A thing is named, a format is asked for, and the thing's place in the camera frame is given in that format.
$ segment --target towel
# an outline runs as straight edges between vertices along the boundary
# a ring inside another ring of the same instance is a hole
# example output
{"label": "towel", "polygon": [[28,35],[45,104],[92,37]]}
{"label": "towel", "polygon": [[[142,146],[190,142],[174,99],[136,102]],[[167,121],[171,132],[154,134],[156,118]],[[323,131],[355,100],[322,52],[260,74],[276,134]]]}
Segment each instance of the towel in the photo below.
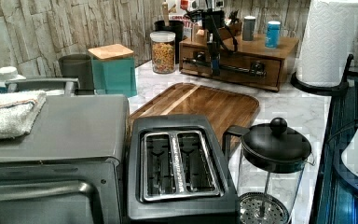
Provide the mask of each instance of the towel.
{"label": "towel", "polygon": [[29,133],[45,102],[44,91],[0,94],[0,139]]}

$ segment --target kitchen utensil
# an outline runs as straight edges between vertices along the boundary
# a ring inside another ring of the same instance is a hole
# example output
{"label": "kitchen utensil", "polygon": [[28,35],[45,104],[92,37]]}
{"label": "kitchen utensil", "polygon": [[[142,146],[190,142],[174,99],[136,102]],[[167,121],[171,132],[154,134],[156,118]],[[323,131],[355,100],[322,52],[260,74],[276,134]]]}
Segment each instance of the kitchen utensil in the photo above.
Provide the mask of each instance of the kitchen utensil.
{"label": "kitchen utensil", "polygon": [[[288,223],[305,164],[314,164],[307,161],[312,153],[310,142],[287,127],[282,118],[250,129],[231,126],[223,135],[223,151],[228,160],[231,136],[240,137],[242,145],[237,184],[241,223]],[[265,187],[261,186],[263,190],[252,188],[244,192],[242,189],[244,182],[252,182],[250,178],[255,178],[249,175],[252,173],[249,162],[264,171],[257,172],[258,176],[267,172]]]}
{"label": "kitchen utensil", "polygon": [[164,19],[164,25],[170,26],[170,19],[168,17],[168,3],[163,2],[162,3],[162,17]]}
{"label": "kitchen utensil", "polygon": [[176,13],[176,4],[173,4],[172,7],[168,10],[168,14]]}
{"label": "kitchen utensil", "polygon": [[134,121],[126,209],[129,223],[238,223],[238,196],[206,117]]}
{"label": "kitchen utensil", "polygon": [[240,22],[240,19],[238,19],[237,15],[238,15],[238,10],[229,13],[228,16],[228,19],[230,20],[229,25],[233,25],[237,22]]}

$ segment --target wooden organizer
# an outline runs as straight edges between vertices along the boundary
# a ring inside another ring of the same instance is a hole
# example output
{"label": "wooden organizer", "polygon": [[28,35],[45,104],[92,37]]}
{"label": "wooden organizer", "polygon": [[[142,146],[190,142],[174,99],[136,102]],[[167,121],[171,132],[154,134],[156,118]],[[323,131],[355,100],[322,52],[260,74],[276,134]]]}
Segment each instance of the wooden organizer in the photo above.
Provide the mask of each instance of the wooden organizer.
{"label": "wooden organizer", "polygon": [[169,87],[130,115],[130,123],[147,116],[205,115],[219,140],[230,125],[249,127],[259,112],[258,101],[248,95],[189,83]]}
{"label": "wooden organizer", "polygon": [[[186,39],[180,43],[179,69],[182,73],[208,77],[216,80],[237,83],[245,86],[257,87],[269,91],[279,91],[280,86],[287,79],[287,73],[291,72],[296,59],[297,38],[280,37],[279,46],[276,49],[265,47],[265,36],[255,35],[254,41],[242,41],[241,35],[237,35],[238,51],[228,55],[221,49],[220,63],[223,65],[250,69],[252,64],[264,64],[264,77],[256,77],[252,74],[244,74],[221,70],[220,76],[212,76],[210,67],[196,66],[183,63],[183,58],[193,59],[198,52],[205,54],[205,61],[209,62],[210,55],[205,44]],[[232,39],[224,41],[229,49],[234,49]]]}

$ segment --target paper towel holder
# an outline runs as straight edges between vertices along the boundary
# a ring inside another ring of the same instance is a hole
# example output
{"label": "paper towel holder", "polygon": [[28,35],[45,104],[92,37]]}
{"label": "paper towel holder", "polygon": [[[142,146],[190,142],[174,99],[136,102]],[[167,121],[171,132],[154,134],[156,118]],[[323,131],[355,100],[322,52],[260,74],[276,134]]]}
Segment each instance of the paper towel holder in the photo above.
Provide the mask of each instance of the paper towel holder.
{"label": "paper towel holder", "polygon": [[301,91],[312,93],[316,95],[322,96],[342,96],[344,95],[349,87],[347,76],[350,70],[351,61],[353,60],[353,55],[348,55],[347,63],[345,64],[344,74],[342,75],[341,82],[334,87],[315,87],[310,84],[304,83],[298,80],[296,73],[292,74],[292,78],[290,79],[290,84],[294,87],[298,88]]}

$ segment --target blue bottle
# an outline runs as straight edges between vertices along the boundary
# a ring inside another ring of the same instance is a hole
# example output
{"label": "blue bottle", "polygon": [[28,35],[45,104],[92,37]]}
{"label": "blue bottle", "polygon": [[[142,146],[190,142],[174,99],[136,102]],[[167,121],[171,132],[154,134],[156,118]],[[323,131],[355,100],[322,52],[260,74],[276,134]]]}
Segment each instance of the blue bottle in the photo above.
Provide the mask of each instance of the blue bottle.
{"label": "blue bottle", "polygon": [[279,42],[279,32],[281,23],[279,21],[269,21],[266,34],[266,47],[276,49]]}

